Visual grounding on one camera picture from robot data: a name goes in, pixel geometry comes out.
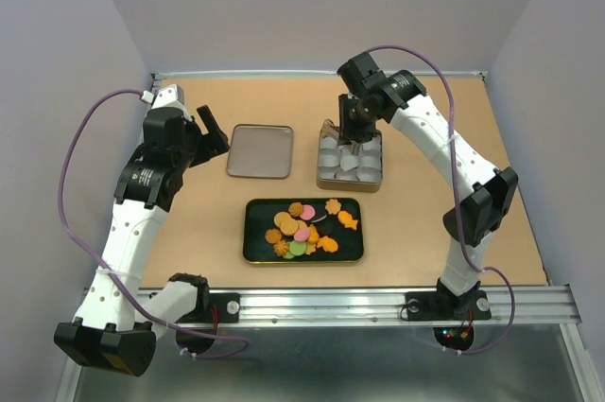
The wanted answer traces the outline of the metal tongs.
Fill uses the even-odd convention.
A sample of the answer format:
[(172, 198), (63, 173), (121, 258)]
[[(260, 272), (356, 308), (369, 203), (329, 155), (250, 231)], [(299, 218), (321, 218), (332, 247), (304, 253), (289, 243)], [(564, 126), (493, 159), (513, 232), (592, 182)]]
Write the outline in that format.
[(352, 155), (357, 155), (360, 151), (360, 144), (341, 140), (339, 133), (339, 127), (331, 119), (325, 119), (320, 128), (320, 148), (347, 149)]

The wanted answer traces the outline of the black sandwich cookie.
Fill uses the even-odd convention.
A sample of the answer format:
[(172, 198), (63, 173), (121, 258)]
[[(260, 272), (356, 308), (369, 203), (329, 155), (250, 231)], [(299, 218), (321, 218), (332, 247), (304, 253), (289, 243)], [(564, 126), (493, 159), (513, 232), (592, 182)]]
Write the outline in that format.
[(322, 223), (326, 220), (329, 220), (332, 218), (332, 215), (330, 214), (323, 214), (322, 216), (320, 215), (316, 215), (315, 217), (313, 217), (313, 219), (311, 220), (312, 224), (319, 224)]

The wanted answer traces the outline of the swirl butter cookie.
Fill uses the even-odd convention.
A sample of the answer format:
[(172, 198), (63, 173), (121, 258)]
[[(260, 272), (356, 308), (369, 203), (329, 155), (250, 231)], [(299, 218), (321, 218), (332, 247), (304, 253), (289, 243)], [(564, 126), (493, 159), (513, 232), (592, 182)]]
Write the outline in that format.
[(299, 217), (304, 212), (304, 205), (300, 202), (292, 202), (288, 206), (287, 212), (292, 217)]

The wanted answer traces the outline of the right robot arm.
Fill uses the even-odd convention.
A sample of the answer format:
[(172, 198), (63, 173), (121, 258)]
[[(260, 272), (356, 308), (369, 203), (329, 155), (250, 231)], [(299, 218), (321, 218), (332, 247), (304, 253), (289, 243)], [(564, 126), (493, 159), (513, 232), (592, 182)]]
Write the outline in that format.
[(483, 257), (493, 233), (510, 210), (518, 175), (480, 156), (438, 111), (424, 85), (410, 72), (388, 76), (377, 67), (341, 66), (348, 92), (339, 98), (340, 140), (368, 142), (379, 120), (409, 139), (449, 183), (454, 206), (444, 214), (451, 237), (436, 291), (417, 302), (422, 313), (456, 317), (479, 288)]

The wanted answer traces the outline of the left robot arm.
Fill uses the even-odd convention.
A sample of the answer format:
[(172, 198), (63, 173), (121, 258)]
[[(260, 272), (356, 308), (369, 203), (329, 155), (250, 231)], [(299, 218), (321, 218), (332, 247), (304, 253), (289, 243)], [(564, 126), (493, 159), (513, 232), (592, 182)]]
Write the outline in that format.
[(147, 305), (135, 299), (185, 170), (229, 149), (210, 108), (203, 105), (197, 113), (200, 122), (186, 118), (181, 106), (147, 112), (144, 141), (118, 179), (93, 283), (74, 318), (54, 333), (54, 343), (80, 366), (140, 376), (171, 324), (184, 316), (198, 321), (210, 311), (208, 281), (200, 275), (176, 273)]

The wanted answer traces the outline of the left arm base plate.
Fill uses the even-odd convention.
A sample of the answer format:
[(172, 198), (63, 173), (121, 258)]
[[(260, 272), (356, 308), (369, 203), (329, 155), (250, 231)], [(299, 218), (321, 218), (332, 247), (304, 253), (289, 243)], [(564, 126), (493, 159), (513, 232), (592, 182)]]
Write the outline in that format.
[(179, 318), (178, 323), (233, 324), (239, 322), (241, 295), (237, 292), (211, 292), (208, 308), (194, 310)]

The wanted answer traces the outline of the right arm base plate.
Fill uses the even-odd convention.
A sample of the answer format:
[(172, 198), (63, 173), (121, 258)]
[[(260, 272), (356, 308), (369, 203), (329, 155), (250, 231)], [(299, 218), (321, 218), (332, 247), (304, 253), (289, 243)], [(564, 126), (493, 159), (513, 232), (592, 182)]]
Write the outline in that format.
[(406, 294), (406, 317), (412, 322), (450, 322), (463, 319), (487, 321), (492, 318), (483, 290), (471, 295), (451, 297), (436, 291), (413, 291)]

